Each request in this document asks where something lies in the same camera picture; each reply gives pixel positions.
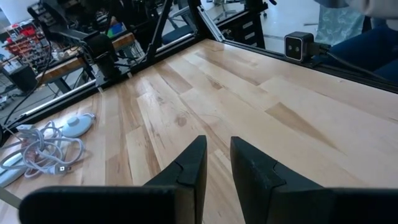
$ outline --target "blue jeans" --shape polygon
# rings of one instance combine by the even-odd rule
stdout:
[[[387,80],[398,83],[398,31],[386,25],[334,45],[331,53]],[[321,58],[334,67],[352,70],[333,58]]]

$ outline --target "wall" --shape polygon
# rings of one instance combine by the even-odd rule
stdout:
[[[0,8],[11,24],[31,18],[27,7],[39,0],[0,0]]]

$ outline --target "green object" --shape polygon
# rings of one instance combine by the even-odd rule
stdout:
[[[113,31],[112,31],[112,29],[109,29],[109,31],[108,31],[108,37],[113,37]]]

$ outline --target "black metal frame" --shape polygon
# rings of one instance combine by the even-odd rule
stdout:
[[[115,78],[113,80],[103,80],[103,82],[101,84],[101,88],[106,89],[106,88],[109,88],[117,83],[123,82],[128,79],[127,73],[130,72],[134,75],[137,72],[140,72],[141,70],[143,70],[147,67],[150,67],[153,64],[155,64],[173,54],[176,54],[179,51],[186,49],[187,47],[192,46],[205,38],[213,39],[211,32],[208,30],[206,24],[201,19],[200,15],[198,13],[197,7],[201,5],[200,0],[190,0],[190,1],[188,1],[188,4],[190,6],[190,11],[192,13],[194,22],[197,25],[198,30],[196,33],[194,33],[182,40],[179,40],[179,41],[173,43],[172,45],[168,45],[158,51],[155,51],[154,56],[152,56],[150,58],[146,58],[144,61],[142,61],[142,63],[140,63],[138,65],[135,65],[129,69],[125,69],[125,71],[123,71],[122,74],[120,76],[118,76],[117,78]],[[165,9],[165,12],[167,12],[167,10],[169,10],[170,8],[166,7],[166,5],[165,5],[164,9]],[[241,11],[234,16],[231,16],[223,21],[218,22],[216,25],[220,29],[224,29],[229,26],[233,26],[237,22],[242,21],[244,18],[247,18],[249,16],[252,17],[253,14],[257,14],[258,16],[260,16],[258,11],[250,11],[249,9],[245,9],[244,11]],[[167,19],[167,16],[161,16],[160,21],[158,22],[158,25],[165,24],[166,19]],[[161,33],[161,31],[163,31],[162,27],[158,26],[157,28],[158,28],[157,31],[160,31],[160,33]],[[153,43],[158,42],[159,39],[161,38],[161,35],[155,35],[155,37],[156,38],[153,39]],[[225,41],[223,41],[223,43],[232,45],[235,47],[239,47],[239,48],[242,48],[245,50],[249,50],[249,51],[252,51],[252,52],[255,52],[258,54],[262,54],[262,55],[265,55],[268,57],[286,61],[282,54],[270,52],[265,49],[248,46],[248,45],[234,42],[231,40],[225,40]],[[323,73],[327,73],[327,74],[334,75],[337,77],[352,80],[354,82],[362,83],[362,84],[372,86],[375,88],[379,88],[382,90],[390,91],[393,93],[398,93],[398,86],[393,85],[392,83],[380,82],[379,80],[372,80],[367,77],[365,78],[365,77],[361,76],[361,74],[359,74],[359,73],[354,73],[354,72],[343,70],[340,68],[329,67],[329,66],[322,65],[322,64],[317,65],[317,66],[314,66],[311,64],[298,64],[298,65],[307,67],[310,69],[314,69],[319,72],[323,72]],[[96,83],[90,83],[89,85],[86,85],[83,88],[74,90],[70,94],[66,94],[66,96],[61,96],[59,99],[55,100],[51,104],[41,107],[37,111],[33,111],[29,114],[22,114],[21,116],[16,118],[14,121],[11,121],[10,123],[8,123],[7,126],[9,129],[16,131],[16,127],[22,123],[34,124],[34,123],[36,123],[42,119],[45,119],[61,110],[64,110],[65,108],[67,108],[67,107],[79,102],[80,100],[87,98],[97,92],[99,92],[99,90],[96,87]],[[9,133],[6,133],[4,135],[3,142],[5,141],[5,139],[7,139],[7,137],[8,137],[7,135],[9,136]]]
[[[252,22],[252,25],[243,29],[243,24],[247,24],[248,22]],[[239,42],[243,45],[256,43],[256,47],[262,49],[266,48],[261,26],[260,11],[257,11],[256,13],[255,11],[247,9],[243,10],[224,21],[220,21],[217,23],[217,26],[220,31],[223,31],[224,29],[234,30],[232,38],[235,42]],[[255,35],[246,39],[245,35],[249,33],[255,33]]]
[[[162,14],[156,25],[155,34],[152,38],[151,44],[148,46],[147,60],[152,60],[155,57],[156,50],[162,45],[162,33],[166,20],[169,17],[170,8],[172,7],[173,0],[166,0],[163,4]]]

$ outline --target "black camera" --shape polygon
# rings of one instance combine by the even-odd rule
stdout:
[[[308,44],[314,42],[313,34],[293,32],[285,36],[285,56],[291,60],[303,62],[311,59]]]

